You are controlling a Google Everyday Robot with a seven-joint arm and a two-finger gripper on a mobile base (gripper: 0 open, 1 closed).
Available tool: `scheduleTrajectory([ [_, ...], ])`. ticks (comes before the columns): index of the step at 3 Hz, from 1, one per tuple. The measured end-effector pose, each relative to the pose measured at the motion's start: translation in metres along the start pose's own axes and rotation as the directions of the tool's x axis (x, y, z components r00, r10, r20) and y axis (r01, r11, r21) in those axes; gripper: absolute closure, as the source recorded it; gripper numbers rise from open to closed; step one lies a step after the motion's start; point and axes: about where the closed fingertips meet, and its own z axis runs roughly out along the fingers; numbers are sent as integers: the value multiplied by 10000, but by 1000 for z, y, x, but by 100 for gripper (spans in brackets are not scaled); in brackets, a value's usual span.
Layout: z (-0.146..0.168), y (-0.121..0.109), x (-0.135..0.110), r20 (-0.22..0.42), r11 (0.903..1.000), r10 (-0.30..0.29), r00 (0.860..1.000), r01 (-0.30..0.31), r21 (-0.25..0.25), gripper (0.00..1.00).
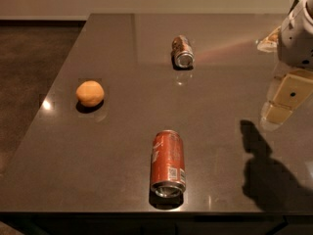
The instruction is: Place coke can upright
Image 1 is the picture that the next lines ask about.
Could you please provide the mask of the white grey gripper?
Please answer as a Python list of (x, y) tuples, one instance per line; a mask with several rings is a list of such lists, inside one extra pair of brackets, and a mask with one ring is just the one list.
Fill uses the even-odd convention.
[(276, 52), (292, 70), (275, 77), (262, 108), (263, 125), (282, 125), (313, 94), (313, 0), (294, 0), (281, 27), (263, 38), (257, 49)]

